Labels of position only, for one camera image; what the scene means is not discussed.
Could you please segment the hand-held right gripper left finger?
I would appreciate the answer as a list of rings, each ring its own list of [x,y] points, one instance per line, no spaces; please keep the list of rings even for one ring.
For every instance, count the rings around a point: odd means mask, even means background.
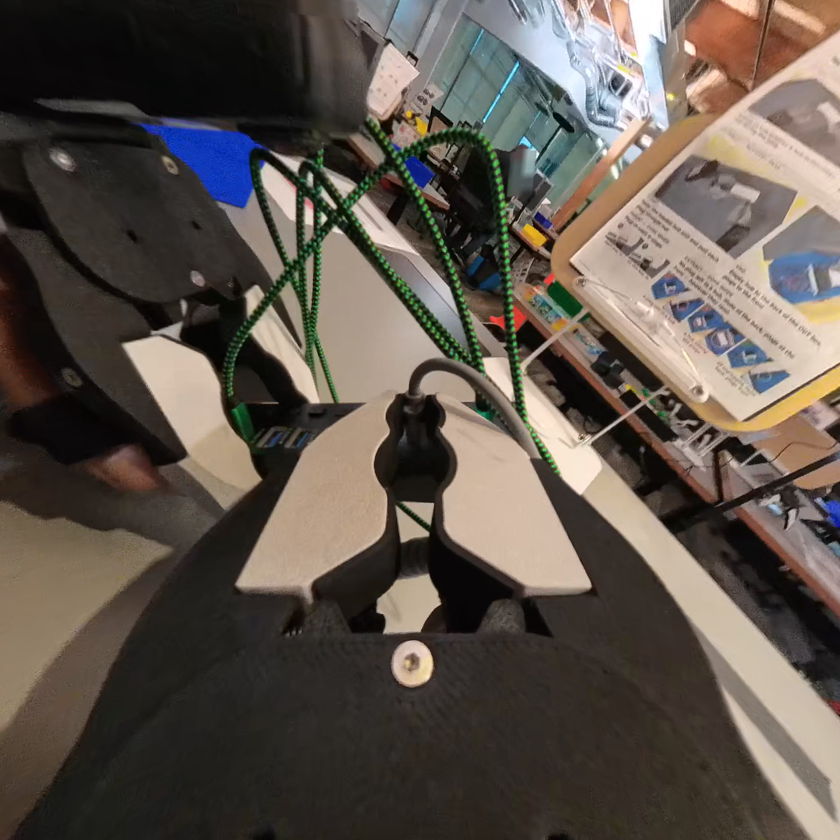
[[[376,601],[400,554],[401,400],[384,392],[305,445],[236,581],[298,601]]]

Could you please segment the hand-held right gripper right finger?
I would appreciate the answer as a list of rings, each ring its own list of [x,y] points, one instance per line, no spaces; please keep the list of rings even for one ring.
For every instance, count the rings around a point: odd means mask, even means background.
[[[514,595],[579,595],[592,582],[533,459],[516,440],[449,395],[433,398],[449,470],[435,501],[446,548]]]

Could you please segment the black box-shaped USB hub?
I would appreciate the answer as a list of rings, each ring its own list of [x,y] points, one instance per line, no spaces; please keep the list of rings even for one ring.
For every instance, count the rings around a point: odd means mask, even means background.
[[[455,456],[444,456],[440,435],[445,412],[492,432],[507,435],[529,457],[539,453],[527,426],[503,404],[497,427],[480,415],[474,402],[447,394],[427,395],[416,421],[391,415],[390,393],[372,406],[365,403],[310,403],[297,408],[250,404],[255,424],[249,440],[258,473],[269,483],[284,479],[286,504],[341,508],[374,507],[389,500],[431,502]]]

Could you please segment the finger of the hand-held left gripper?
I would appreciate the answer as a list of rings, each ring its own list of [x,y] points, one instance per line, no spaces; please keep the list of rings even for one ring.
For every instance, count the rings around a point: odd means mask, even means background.
[[[210,360],[163,335],[127,342],[123,349],[186,451],[178,466],[205,490],[256,487],[259,476],[228,422]]]
[[[249,339],[269,362],[288,376],[297,393],[308,403],[319,403],[316,379],[308,367],[298,339],[278,311],[277,300],[270,303],[250,330]]]

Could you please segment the person's left hand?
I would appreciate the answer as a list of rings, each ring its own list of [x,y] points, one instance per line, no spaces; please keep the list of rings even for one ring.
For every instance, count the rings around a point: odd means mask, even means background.
[[[90,458],[80,468],[115,490],[145,493],[166,486],[161,472],[137,445],[122,446]]]

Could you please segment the colourful toy box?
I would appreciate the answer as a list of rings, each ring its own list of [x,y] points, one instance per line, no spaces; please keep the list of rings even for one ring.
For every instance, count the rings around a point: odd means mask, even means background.
[[[570,318],[550,296],[535,288],[527,289],[522,299],[528,310],[546,329],[556,333],[566,327]]]

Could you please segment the illustrated instruction sheet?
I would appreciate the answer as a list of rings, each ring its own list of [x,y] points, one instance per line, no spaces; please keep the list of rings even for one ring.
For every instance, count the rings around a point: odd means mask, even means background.
[[[644,175],[570,255],[685,393],[747,423],[838,373],[838,34]]]

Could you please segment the blue storage bin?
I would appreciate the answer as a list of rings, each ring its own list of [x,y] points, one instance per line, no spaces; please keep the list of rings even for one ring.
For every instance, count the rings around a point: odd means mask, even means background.
[[[249,159],[258,144],[247,135],[220,129],[142,123],[189,166],[218,203],[245,208],[254,192]]]

